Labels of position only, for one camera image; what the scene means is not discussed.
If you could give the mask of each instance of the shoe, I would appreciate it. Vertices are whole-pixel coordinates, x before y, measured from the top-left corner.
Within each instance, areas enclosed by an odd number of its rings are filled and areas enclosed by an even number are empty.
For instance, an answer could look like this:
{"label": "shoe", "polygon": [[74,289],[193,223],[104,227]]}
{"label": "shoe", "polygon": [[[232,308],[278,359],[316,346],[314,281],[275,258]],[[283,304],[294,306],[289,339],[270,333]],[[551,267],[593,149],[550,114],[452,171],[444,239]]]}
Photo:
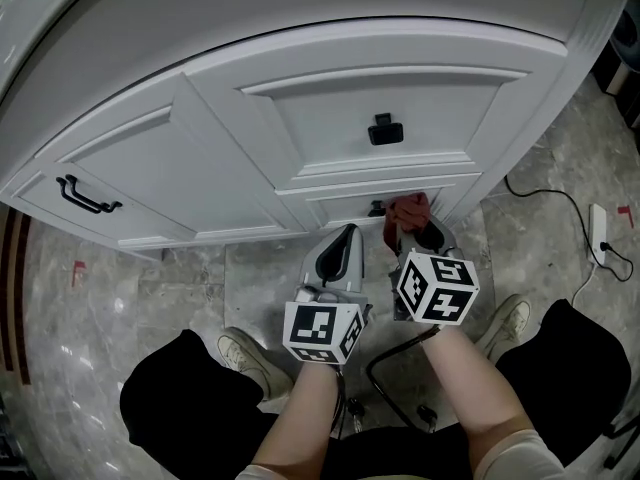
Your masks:
{"label": "shoe", "polygon": [[496,363],[494,351],[502,353],[520,345],[520,337],[531,316],[531,302],[523,295],[512,295],[496,311],[493,321],[476,346]]}
{"label": "shoe", "polygon": [[288,394],[293,382],[262,355],[253,340],[240,329],[229,327],[218,338],[218,351],[227,367],[254,380],[264,393],[263,402]]}

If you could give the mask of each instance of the drawer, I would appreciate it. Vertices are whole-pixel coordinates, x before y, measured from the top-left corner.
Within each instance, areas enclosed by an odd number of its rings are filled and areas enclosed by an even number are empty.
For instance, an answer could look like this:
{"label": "drawer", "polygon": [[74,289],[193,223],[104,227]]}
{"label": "drawer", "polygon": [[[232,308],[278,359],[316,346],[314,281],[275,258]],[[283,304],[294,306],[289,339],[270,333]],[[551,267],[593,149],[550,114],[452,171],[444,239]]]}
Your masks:
{"label": "drawer", "polygon": [[278,191],[291,213],[308,231],[340,227],[353,222],[373,224],[384,217],[368,217],[371,203],[424,192],[433,214],[444,220],[480,175],[461,174],[402,180],[353,183],[312,189]]}
{"label": "drawer", "polygon": [[[493,25],[376,19],[246,41],[185,71],[287,190],[484,171],[565,56],[556,41]],[[395,126],[381,127],[385,115]]]}
{"label": "drawer", "polygon": [[[77,192],[98,203],[119,202],[112,213],[92,213],[87,208],[65,200],[57,178],[67,174],[77,179]],[[147,208],[141,207],[128,197],[108,187],[93,176],[73,165],[51,165],[36,170],[30,176],[20,173],[16,178],[26,181],[13,183],[5,190],[7,203],[34,217],[62,229],[73,230],[75,226],[95,233],[108,243],[126,248],[128,241],[159,243],[176,238],[185,238],[180,227]],[[71,194],[67,182],[65,193],[79,203],[82,200]]]}

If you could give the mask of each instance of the red cloth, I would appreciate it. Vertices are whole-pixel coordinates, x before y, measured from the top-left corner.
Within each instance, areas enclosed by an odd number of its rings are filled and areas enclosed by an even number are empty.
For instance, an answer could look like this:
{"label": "red cloth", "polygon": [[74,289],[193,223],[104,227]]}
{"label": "red cloth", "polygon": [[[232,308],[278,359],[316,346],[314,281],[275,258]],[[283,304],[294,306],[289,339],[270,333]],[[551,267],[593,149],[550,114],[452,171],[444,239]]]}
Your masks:
{"label": "red cloth", "polygon": [[384,243],[397,254],[397,224],[406,233],[412,231],[422,232],[431,219],[431,207],[429,200],[423,192],[417,192],[409,196],[400,196],[388,201],[386,204],[384,221]]}

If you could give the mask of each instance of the white shirt sleeve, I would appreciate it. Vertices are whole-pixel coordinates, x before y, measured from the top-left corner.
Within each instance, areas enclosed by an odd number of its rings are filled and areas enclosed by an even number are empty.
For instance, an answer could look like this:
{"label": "white shirt sleeve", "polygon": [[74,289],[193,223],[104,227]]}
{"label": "white shirt sleeve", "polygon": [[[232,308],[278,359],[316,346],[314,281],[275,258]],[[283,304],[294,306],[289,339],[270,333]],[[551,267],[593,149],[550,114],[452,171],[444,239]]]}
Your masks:
{"label": "white shirt sleeve", "polygon": [[522,430],[495,445],[474,480],[564,480],[564,467],[535,430]]}

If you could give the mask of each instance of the black and white marker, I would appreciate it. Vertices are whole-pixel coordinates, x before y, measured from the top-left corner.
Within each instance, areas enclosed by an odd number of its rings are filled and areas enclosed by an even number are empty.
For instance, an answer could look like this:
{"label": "black and white marker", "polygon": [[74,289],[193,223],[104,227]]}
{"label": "black and white marker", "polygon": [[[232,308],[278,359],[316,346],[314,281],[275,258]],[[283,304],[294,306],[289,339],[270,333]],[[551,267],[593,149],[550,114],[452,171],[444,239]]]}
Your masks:
{"label": "black and white marker", "polygon": [[358,304],[287,302],[282,344],[301,361],[345,364],[363,329]]}
{"label": "black and white marker", "polygon": [[410,252],[397,291],[415,321],[459,325],[480,287],[473,262]]}

